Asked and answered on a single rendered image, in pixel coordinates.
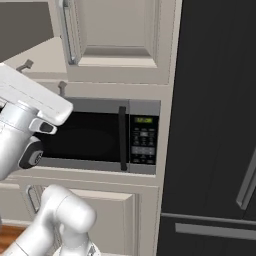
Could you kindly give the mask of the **grey microwave oven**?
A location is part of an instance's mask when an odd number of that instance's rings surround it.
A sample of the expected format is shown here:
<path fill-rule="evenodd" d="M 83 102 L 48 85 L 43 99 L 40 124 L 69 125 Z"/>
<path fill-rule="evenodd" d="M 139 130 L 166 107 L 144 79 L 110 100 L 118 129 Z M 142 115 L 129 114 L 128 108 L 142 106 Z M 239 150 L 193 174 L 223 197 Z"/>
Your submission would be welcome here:
<path fill-rule="evenodd" d="M 129 165 L 126 173 L 156 173 L 158 127 L 161 103 L 156 100 L 127 100 L 129 102 Z"/>

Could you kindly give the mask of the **beige tall cabinet frame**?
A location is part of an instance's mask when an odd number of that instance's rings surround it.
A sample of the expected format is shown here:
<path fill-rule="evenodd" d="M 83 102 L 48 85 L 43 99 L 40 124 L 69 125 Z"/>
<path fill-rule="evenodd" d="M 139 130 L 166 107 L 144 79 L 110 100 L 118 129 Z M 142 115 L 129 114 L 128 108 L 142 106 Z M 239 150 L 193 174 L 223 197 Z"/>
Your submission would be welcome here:
<path fill-rule="evenodd" d="M 35 19 L 31 29 L 41 40 L 40 44 L 54 37 L 60 37 L 59 23 L 55 13 L 55 7 L 50 0 L 0 0 L 0 17 L 5 23 L 19 20 L 26 15 L 34 15 Z M 10 226 L 25 227 L 31 224 L 33 211 L 26 195 L 28 185 L 40 185 L 43 190 L 52 183 L 63 185 L 70 189 L 84 188 L 87 183 L 114 183 L 142 186 L 156 186 L 158 192 L 157 220 L 155 231 L 155 256 L 159 232 L 159 220 L 162 202 L 163 181 L 167 154 L 169 116 L 171 114 L 172 94 L 174 86 L 177 46 L 174 48 L 175 59 L 171 62 L 169 82 L 158 84 L 124 84 L 124 83 L 91 83 L 72 82 L 55 79 L 34 79 L 50 90 L 56 90 L 60 81 L 67 83 L 65 96 L 69 98 L 93 98 L 93 99 L 133 99 L 156 100 L 161 103 L 158 127 L 158 143 L 156 156 L 156 173 L 135 174 L 126 172 L 99 171 L 87 169 L 69 169 L 59 167 L 38 166 L 30 171 L 18 171 L 7 179 L 6 184 L 19 186 L 18 220 L 3 219 L 4 224 Z"/>

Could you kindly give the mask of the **black microwave door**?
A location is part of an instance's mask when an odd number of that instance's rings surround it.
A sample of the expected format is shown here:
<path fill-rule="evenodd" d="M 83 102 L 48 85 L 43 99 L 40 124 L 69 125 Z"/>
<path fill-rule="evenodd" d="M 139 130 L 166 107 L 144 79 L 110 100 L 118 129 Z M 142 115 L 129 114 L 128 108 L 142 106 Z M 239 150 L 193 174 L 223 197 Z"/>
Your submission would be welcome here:
<path fill-rule="evenodd" d="M 129 102 L 69 98 L 73 112 L 55 135 L 37 133 L 44 154 L 39 165 L 122 172 L 119 146 L 119 107 L 126 107 L 127 170 L 129 165 Z"/>

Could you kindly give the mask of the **beige wall cabinet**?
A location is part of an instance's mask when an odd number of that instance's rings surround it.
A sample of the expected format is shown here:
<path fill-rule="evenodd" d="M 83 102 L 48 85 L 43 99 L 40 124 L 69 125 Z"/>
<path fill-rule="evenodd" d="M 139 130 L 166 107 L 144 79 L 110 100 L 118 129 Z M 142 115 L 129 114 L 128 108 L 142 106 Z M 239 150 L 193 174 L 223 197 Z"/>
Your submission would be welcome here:
<path fill-rule="evenodd" d="M 30 69 L 23 73 L 31 79 L 67 80 L 65 58 L 60 37 L 51 38 L 33 48 L 4 61 L 8 66 L 16 69 L 31 60 Z"/>

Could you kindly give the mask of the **beige lower cabinet door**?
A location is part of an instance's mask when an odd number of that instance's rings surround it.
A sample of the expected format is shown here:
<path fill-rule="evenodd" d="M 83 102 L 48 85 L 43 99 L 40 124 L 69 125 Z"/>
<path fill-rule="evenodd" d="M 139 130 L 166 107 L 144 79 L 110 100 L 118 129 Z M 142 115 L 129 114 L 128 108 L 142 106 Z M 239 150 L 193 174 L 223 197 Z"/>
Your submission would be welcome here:
<path fill-rule="evenodd" d="M 87 183 L 70 190 L 96 210 L 90 238 L 102 253 L 155 256 L 156 186 Z"/>

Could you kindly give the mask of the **beige cabinet door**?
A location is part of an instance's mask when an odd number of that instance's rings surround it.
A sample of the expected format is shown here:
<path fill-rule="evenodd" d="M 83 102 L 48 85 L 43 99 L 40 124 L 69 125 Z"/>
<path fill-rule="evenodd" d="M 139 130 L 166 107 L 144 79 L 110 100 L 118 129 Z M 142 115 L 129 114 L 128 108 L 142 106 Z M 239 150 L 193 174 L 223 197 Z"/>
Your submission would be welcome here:
<path fill-rule="evenodd" d="M 87 183 L 70 190 L 96 210 L 90 238 L 102 253 L 155 256 L 156 186 Z"/>
<path fill-rule="evenodd" d="M 50 0 L 60 23 L 59 0 Z M 72 82 L 169 82 L 182 0 L 68 0 L 66 19 Z"/>

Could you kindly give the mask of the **black fridge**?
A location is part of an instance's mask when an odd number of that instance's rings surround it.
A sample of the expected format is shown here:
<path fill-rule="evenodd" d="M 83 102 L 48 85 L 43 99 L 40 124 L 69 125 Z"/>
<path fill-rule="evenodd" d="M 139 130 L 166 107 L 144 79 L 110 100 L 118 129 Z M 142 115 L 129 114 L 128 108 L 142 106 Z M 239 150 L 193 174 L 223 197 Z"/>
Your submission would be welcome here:
<path fill-rule="evenodd" d="M 183 0 L 161 214 L 256 222 L 256 0 Z"/>

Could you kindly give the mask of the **black fridge drawer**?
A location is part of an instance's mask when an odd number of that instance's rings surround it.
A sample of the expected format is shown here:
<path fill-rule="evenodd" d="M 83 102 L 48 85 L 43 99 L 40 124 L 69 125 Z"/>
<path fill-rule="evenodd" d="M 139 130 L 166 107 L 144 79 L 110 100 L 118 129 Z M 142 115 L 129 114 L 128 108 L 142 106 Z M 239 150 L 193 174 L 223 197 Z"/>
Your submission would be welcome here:
<path fill-rule="evenodd" d="M 176 223 L 256 231 L 255 221 L 162 213 L 156 256 L 256 256 L 256 241 L 177 233 Z"/>

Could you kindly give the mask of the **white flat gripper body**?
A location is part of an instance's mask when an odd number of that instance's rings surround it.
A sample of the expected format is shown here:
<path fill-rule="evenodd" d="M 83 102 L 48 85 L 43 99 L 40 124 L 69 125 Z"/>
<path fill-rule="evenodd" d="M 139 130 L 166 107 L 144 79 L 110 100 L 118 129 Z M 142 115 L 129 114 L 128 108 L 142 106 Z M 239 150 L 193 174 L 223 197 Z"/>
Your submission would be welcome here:
<path fill-rule="evenodd" d="M 73 110 L 72 103 L 4 63 L 0 63 L 0 98 L 12 103 L 24 102 L 39 111 L 39 118 L 57 126 Z"/>

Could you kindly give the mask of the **beige upper cabinet door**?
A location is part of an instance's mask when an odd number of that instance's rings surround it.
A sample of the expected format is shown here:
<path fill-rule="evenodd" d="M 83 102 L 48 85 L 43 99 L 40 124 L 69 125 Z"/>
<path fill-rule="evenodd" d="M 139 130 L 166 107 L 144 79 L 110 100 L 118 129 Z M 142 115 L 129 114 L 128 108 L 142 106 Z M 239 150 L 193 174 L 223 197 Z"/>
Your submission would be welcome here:
<path fill-rule="evenodd" d="M 59 0 L 50 0 L 60 23 Z M 169 82 L 182 0 L 68 0 L 66 19 L 72 82 Z"/>

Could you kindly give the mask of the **beige base cabinet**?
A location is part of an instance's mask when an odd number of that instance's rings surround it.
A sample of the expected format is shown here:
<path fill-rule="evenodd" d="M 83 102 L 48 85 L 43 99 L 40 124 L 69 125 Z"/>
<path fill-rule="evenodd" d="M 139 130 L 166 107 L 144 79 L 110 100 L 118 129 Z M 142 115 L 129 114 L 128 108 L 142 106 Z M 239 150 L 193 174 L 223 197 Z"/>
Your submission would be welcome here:
<path fill-rule="evenodd" d="M 0 183 L 0 214 L 3 219 L 18 220 L 19 186 Z"/>

